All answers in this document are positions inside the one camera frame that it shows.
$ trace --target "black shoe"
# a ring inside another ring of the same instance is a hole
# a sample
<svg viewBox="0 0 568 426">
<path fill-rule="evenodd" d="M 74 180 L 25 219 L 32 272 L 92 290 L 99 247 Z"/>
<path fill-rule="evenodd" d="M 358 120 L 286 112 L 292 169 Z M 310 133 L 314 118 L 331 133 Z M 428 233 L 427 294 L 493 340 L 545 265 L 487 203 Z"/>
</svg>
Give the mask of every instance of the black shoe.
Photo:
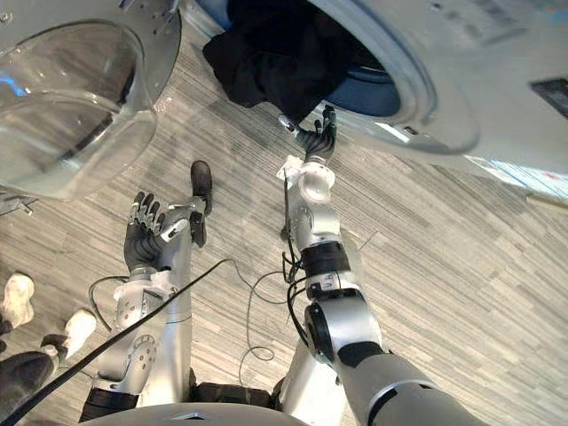
<svg viewBox="0 0 568 426">
<path fill-rule="evenodd" d="M 193 162 L 191 170 L 192 189 L 194 197 L 201 197 L 205 201 L 205 216 L 213 210 L 213 180 L 211 179 L 211 169 L 206 162 L 201 160 Z"/>
</svg>

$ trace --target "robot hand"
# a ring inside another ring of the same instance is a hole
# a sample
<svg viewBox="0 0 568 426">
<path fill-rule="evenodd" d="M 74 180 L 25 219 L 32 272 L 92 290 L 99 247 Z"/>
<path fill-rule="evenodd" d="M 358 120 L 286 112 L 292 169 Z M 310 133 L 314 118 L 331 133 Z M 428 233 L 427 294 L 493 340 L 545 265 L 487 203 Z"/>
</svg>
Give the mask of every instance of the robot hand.
<svg viewBox="0 0 568 426">
<path fill-rule="evenodd" d="M 327 162 L 335 150 L 335 140 L 337 139 L 337 126 L 335 125 L 335 110 L 332 106 L 326 105 L 323 111 L 323 126 L 320 120 L 313 124 L 313 130 L 304 130 L 300 126 L 293 124 L 285 115 L 279 116 L 280 123 L 294 133 L 296 143 L 305 151 L 306 160 L 308 158 L 320 158 Z"/>
<path fill-rule="evenodd" d="M 154 195 L 138 193 L 132 206 L 126 238 L 124 239 L 124 260 L 129 272 L 140 267 L 157 269 L 157 262 L 168 242 L 189 227 L 189 220 L 180 218 L 171 225 L 164 225 L 166 215 L 158 215 L 160 203 Z"/>
</svg>

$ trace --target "washing machine door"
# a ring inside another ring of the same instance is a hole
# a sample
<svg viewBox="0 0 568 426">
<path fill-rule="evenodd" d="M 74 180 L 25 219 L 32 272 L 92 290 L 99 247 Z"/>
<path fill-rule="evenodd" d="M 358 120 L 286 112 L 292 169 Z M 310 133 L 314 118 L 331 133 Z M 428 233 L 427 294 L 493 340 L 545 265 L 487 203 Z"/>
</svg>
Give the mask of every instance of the washing machine door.
<svg viewBox="0 0 568 426">
<path fill-rule="evenodd" d="M 160 1 L 149 11 L 55 1 L 42 14 L 32 3 L 0 2 L 0 193 L 71 200 L 115 177 L 152 139 L 179 19 Z"/>
</svg>

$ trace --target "white sneaker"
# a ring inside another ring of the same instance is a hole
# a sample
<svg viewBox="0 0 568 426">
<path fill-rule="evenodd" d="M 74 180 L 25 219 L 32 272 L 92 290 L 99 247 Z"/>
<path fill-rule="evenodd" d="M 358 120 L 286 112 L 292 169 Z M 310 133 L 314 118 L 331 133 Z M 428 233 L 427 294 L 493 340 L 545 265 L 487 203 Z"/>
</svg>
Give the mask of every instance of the white sneaker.
<svg viewBox="0 0 568 426">
<path fill-rule="evenodd" d="M 0 312 L 3 320 L 9 321 L 13 328 L 26 324 L 34 318 L 34 308 L 29 302 L 34 290 L 34 282 L 23 273 L 14 273 L 8 279 Z"/>
<path fill-rule="evenodd" d="M 66 359 L 75 355 L 97 328 L 95 316 L 84 309 L 75 312 L 65 325 L 67 339 L 63 346 L 67 348 Z"/>
</svg>

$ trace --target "wire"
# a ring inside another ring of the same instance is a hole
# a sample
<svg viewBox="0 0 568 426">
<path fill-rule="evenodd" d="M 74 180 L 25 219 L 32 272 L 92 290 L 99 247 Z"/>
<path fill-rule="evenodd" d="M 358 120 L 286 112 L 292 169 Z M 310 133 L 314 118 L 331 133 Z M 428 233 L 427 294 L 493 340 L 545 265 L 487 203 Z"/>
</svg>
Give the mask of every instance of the wire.
<svg viewBox="0 0 568 426">
<path fill-rule="evenodd" d="M 91 302 L 91 308 L 95 312 L 95 316 L 99 319 L 102 325 L 106 328 L 106 331 L 109 333 L 112 331 L 112 328 L 108 325 L 108 322 L 103 318 L 102 314 L 100 313 L 99 306 L 95 301 L 95 289 L 101 282 L 110 281 L 110 280 L 118 280 L 121 282 L 126 282 L 128 277 L 124 275 L 113 275 L 110 277 L 101 278 L 100 280 L 96 280 L 89 286 L 89 301 Z"/>
<path fill-rule="evenodd" d="M 210 273 L 215 271 L 221 264 L 224 264 L 225 262 L 230 262 L 230 261 L 233 261 L 233 260 L 232 259 L 220 260 L 219 262 L 217 262 L 216 264 L 211 266 L 206 272 L 204 272 L 199 277 L 197 277 L 195 280 L 191 281 L 189 284 L 187 284 L 183 288 L 181 288 L 176 294 L 174 294 L 170 299 L 168 299 L 166 302 L 164 302 L 162 305 L 160 305 L 154 311 L 148 313 L 144 318 L 138 320 L 137 322 L 132 324 L 130 327 L 121 331 L 117 335 L 114 335 L 113 337 L 108 339 L 106 342 L 101 344 L 97 349 L 95 349 L 94 351 L 89 353 L 87 356 L 85 356 L 83 359 L 81 359 L 79 362 L 77 362 L 76 364 L 71 366 L 65 373 L 56 377 L 51 382 L 49 382 L 48 384 L 43 386 L 43 388 L 40 389 L 35 395 L 33 395 L 30 399 L 28 399 L 21 406 L 19 406 L 12 414 L 10 414 L 0 424 L 0 426 L 13 426 L 13 425 L 15 425 L 17 422 L 19 422 L 21 420 L 21 418 L 24 415 L 29 413 L 29 411 L 32 410 L 37 404 L 39 404 L 41 401 L 43 401 L 52 392 L 54 392 L 59 386 L 61 386 L 65 382 L 67 382 L 71 377 L 76 375 L 79 371 L 81 371 L 85 367 L 87 367 L 101 353 L 106 351 L 108 348 L 110 348 L 113 344 L 115 344 L 116 342 L 121 340 L 126 335 L 130 334 L 132 331 L 134 331 L 137 328 L 139 328 L 140 326 L 146 324 L 149 320 L 151 320 L 153 317 L 155 317 L 160 312 L 162 312 L 166 307 L 168 307 L 174 300 L 176 300 L 178 297 L 183 295 L 187 290 L 189 290 L 191 287 L 193 287 L 197 282 L 204 279 Z"/>
<path fill-rule="evenodd" d="M 247 330 L 247 351 L 242 355 L 241 357 L 241 362 L 239 363 L 239 383 L 241 384 L 241 386 L 244 386 L 242 383 L 242 366 L 244 365 L 245 362 L 245 358 L 252 353 L 253 356 L 256 359 L 260 359 L 261 361 L 272 361 L 274 359 L 274 351 L 272 349 L 270 349 L 267 346 L 262 346 L 262 345 L 255 345 L 253 346 L 252 343 L 250 342 L 250 309 L 252 306 L 252 296 L 253 295 L 257 295 L 258 293 L 256 292 L 256 287 L 260 284 L 260 282 L 265 279 L 266 277 L 269 277 L 271 275 L 275 275 L 277 273 L 280 273 L 280 271 L 273 271 L 273 272 L 268 272 L 264 275 L 262 275 L 258 280 L 256 280 L 255 284 L 250 286 L 250 293 L 248 295 L 248 305 L 247 305 L 247 319 L 246 319 L 246 325 L 245 328 Z M 249 285 L 239 274 L 241 280 L 243 282 L 245 282 L 247 285 Z M 262 299 L 265 302 L 269 303 L 269 304 L 285 304 L 287 301 L 283 301 L 283 302 L 277 302 L 277 301 L 268 301 L 266 299 Z M 262 354 L 257 353 L 256 351 L 267 351 L 268 355 L 263 356 Z"/>
<path fill-rule="evenodd" d="M 294 323 L 294 327 L 296 327 L 296 331 L 300 336 L 302 342 L 307 346 L 308 345 L 308 338 L 305 330 L 303 329 L 300 321 L 296 317 L 294 313 L 294 296 L 292 296 L 292 291 L 296 292 L 296 286 L 299 282 L 306 280 L 306 277 L 296 280 L 296 274 L 299 269 L 302 268 L 302 259 L 298 259 L 296 261 L 296 255 L 294 254 L 294 247 L 292 246 L 292 239 L 290 238 L 290 217 L 289 217 L 289 200 L 288 200 L 288 176 L 286 175 L 286 171 L 284 172 L 284 219 L 286 220 L 286 241 L 288 243 L 288 250 L 290 252 L 291 261 L 288 261 L 286 258 L 286 253 L 282 252 L 282 274 L 284 275 L 284 280 L 289 284 L 288 292 L 286 294 L 286 303 L 288 306 L 288 312 L 290 314 L 290 318 Z M 286 274 L 286 262 L 291 264 L 290 271 Z"/>
<path fill-rule="evenodd" d="M 292 322 L 294 323 L 294 327 L 296 327 L 296 331 L 298 332 L 300 339 L 306 346 L 308 346 L 308 339 L 305 330 L 302 328 L 300 321 L 296 318 L 296 314 L 294 313 L 294 307 L 292 305 L 293 297 L 292 297 L 292 290 L 296 291 L 296 283 L 290 285 L 288 287 L 288 292 L 286 293 L 286 302 L 288 304 L 288 311 L 290 312 L 290 317 L 292 318 Z"/>
</svg>

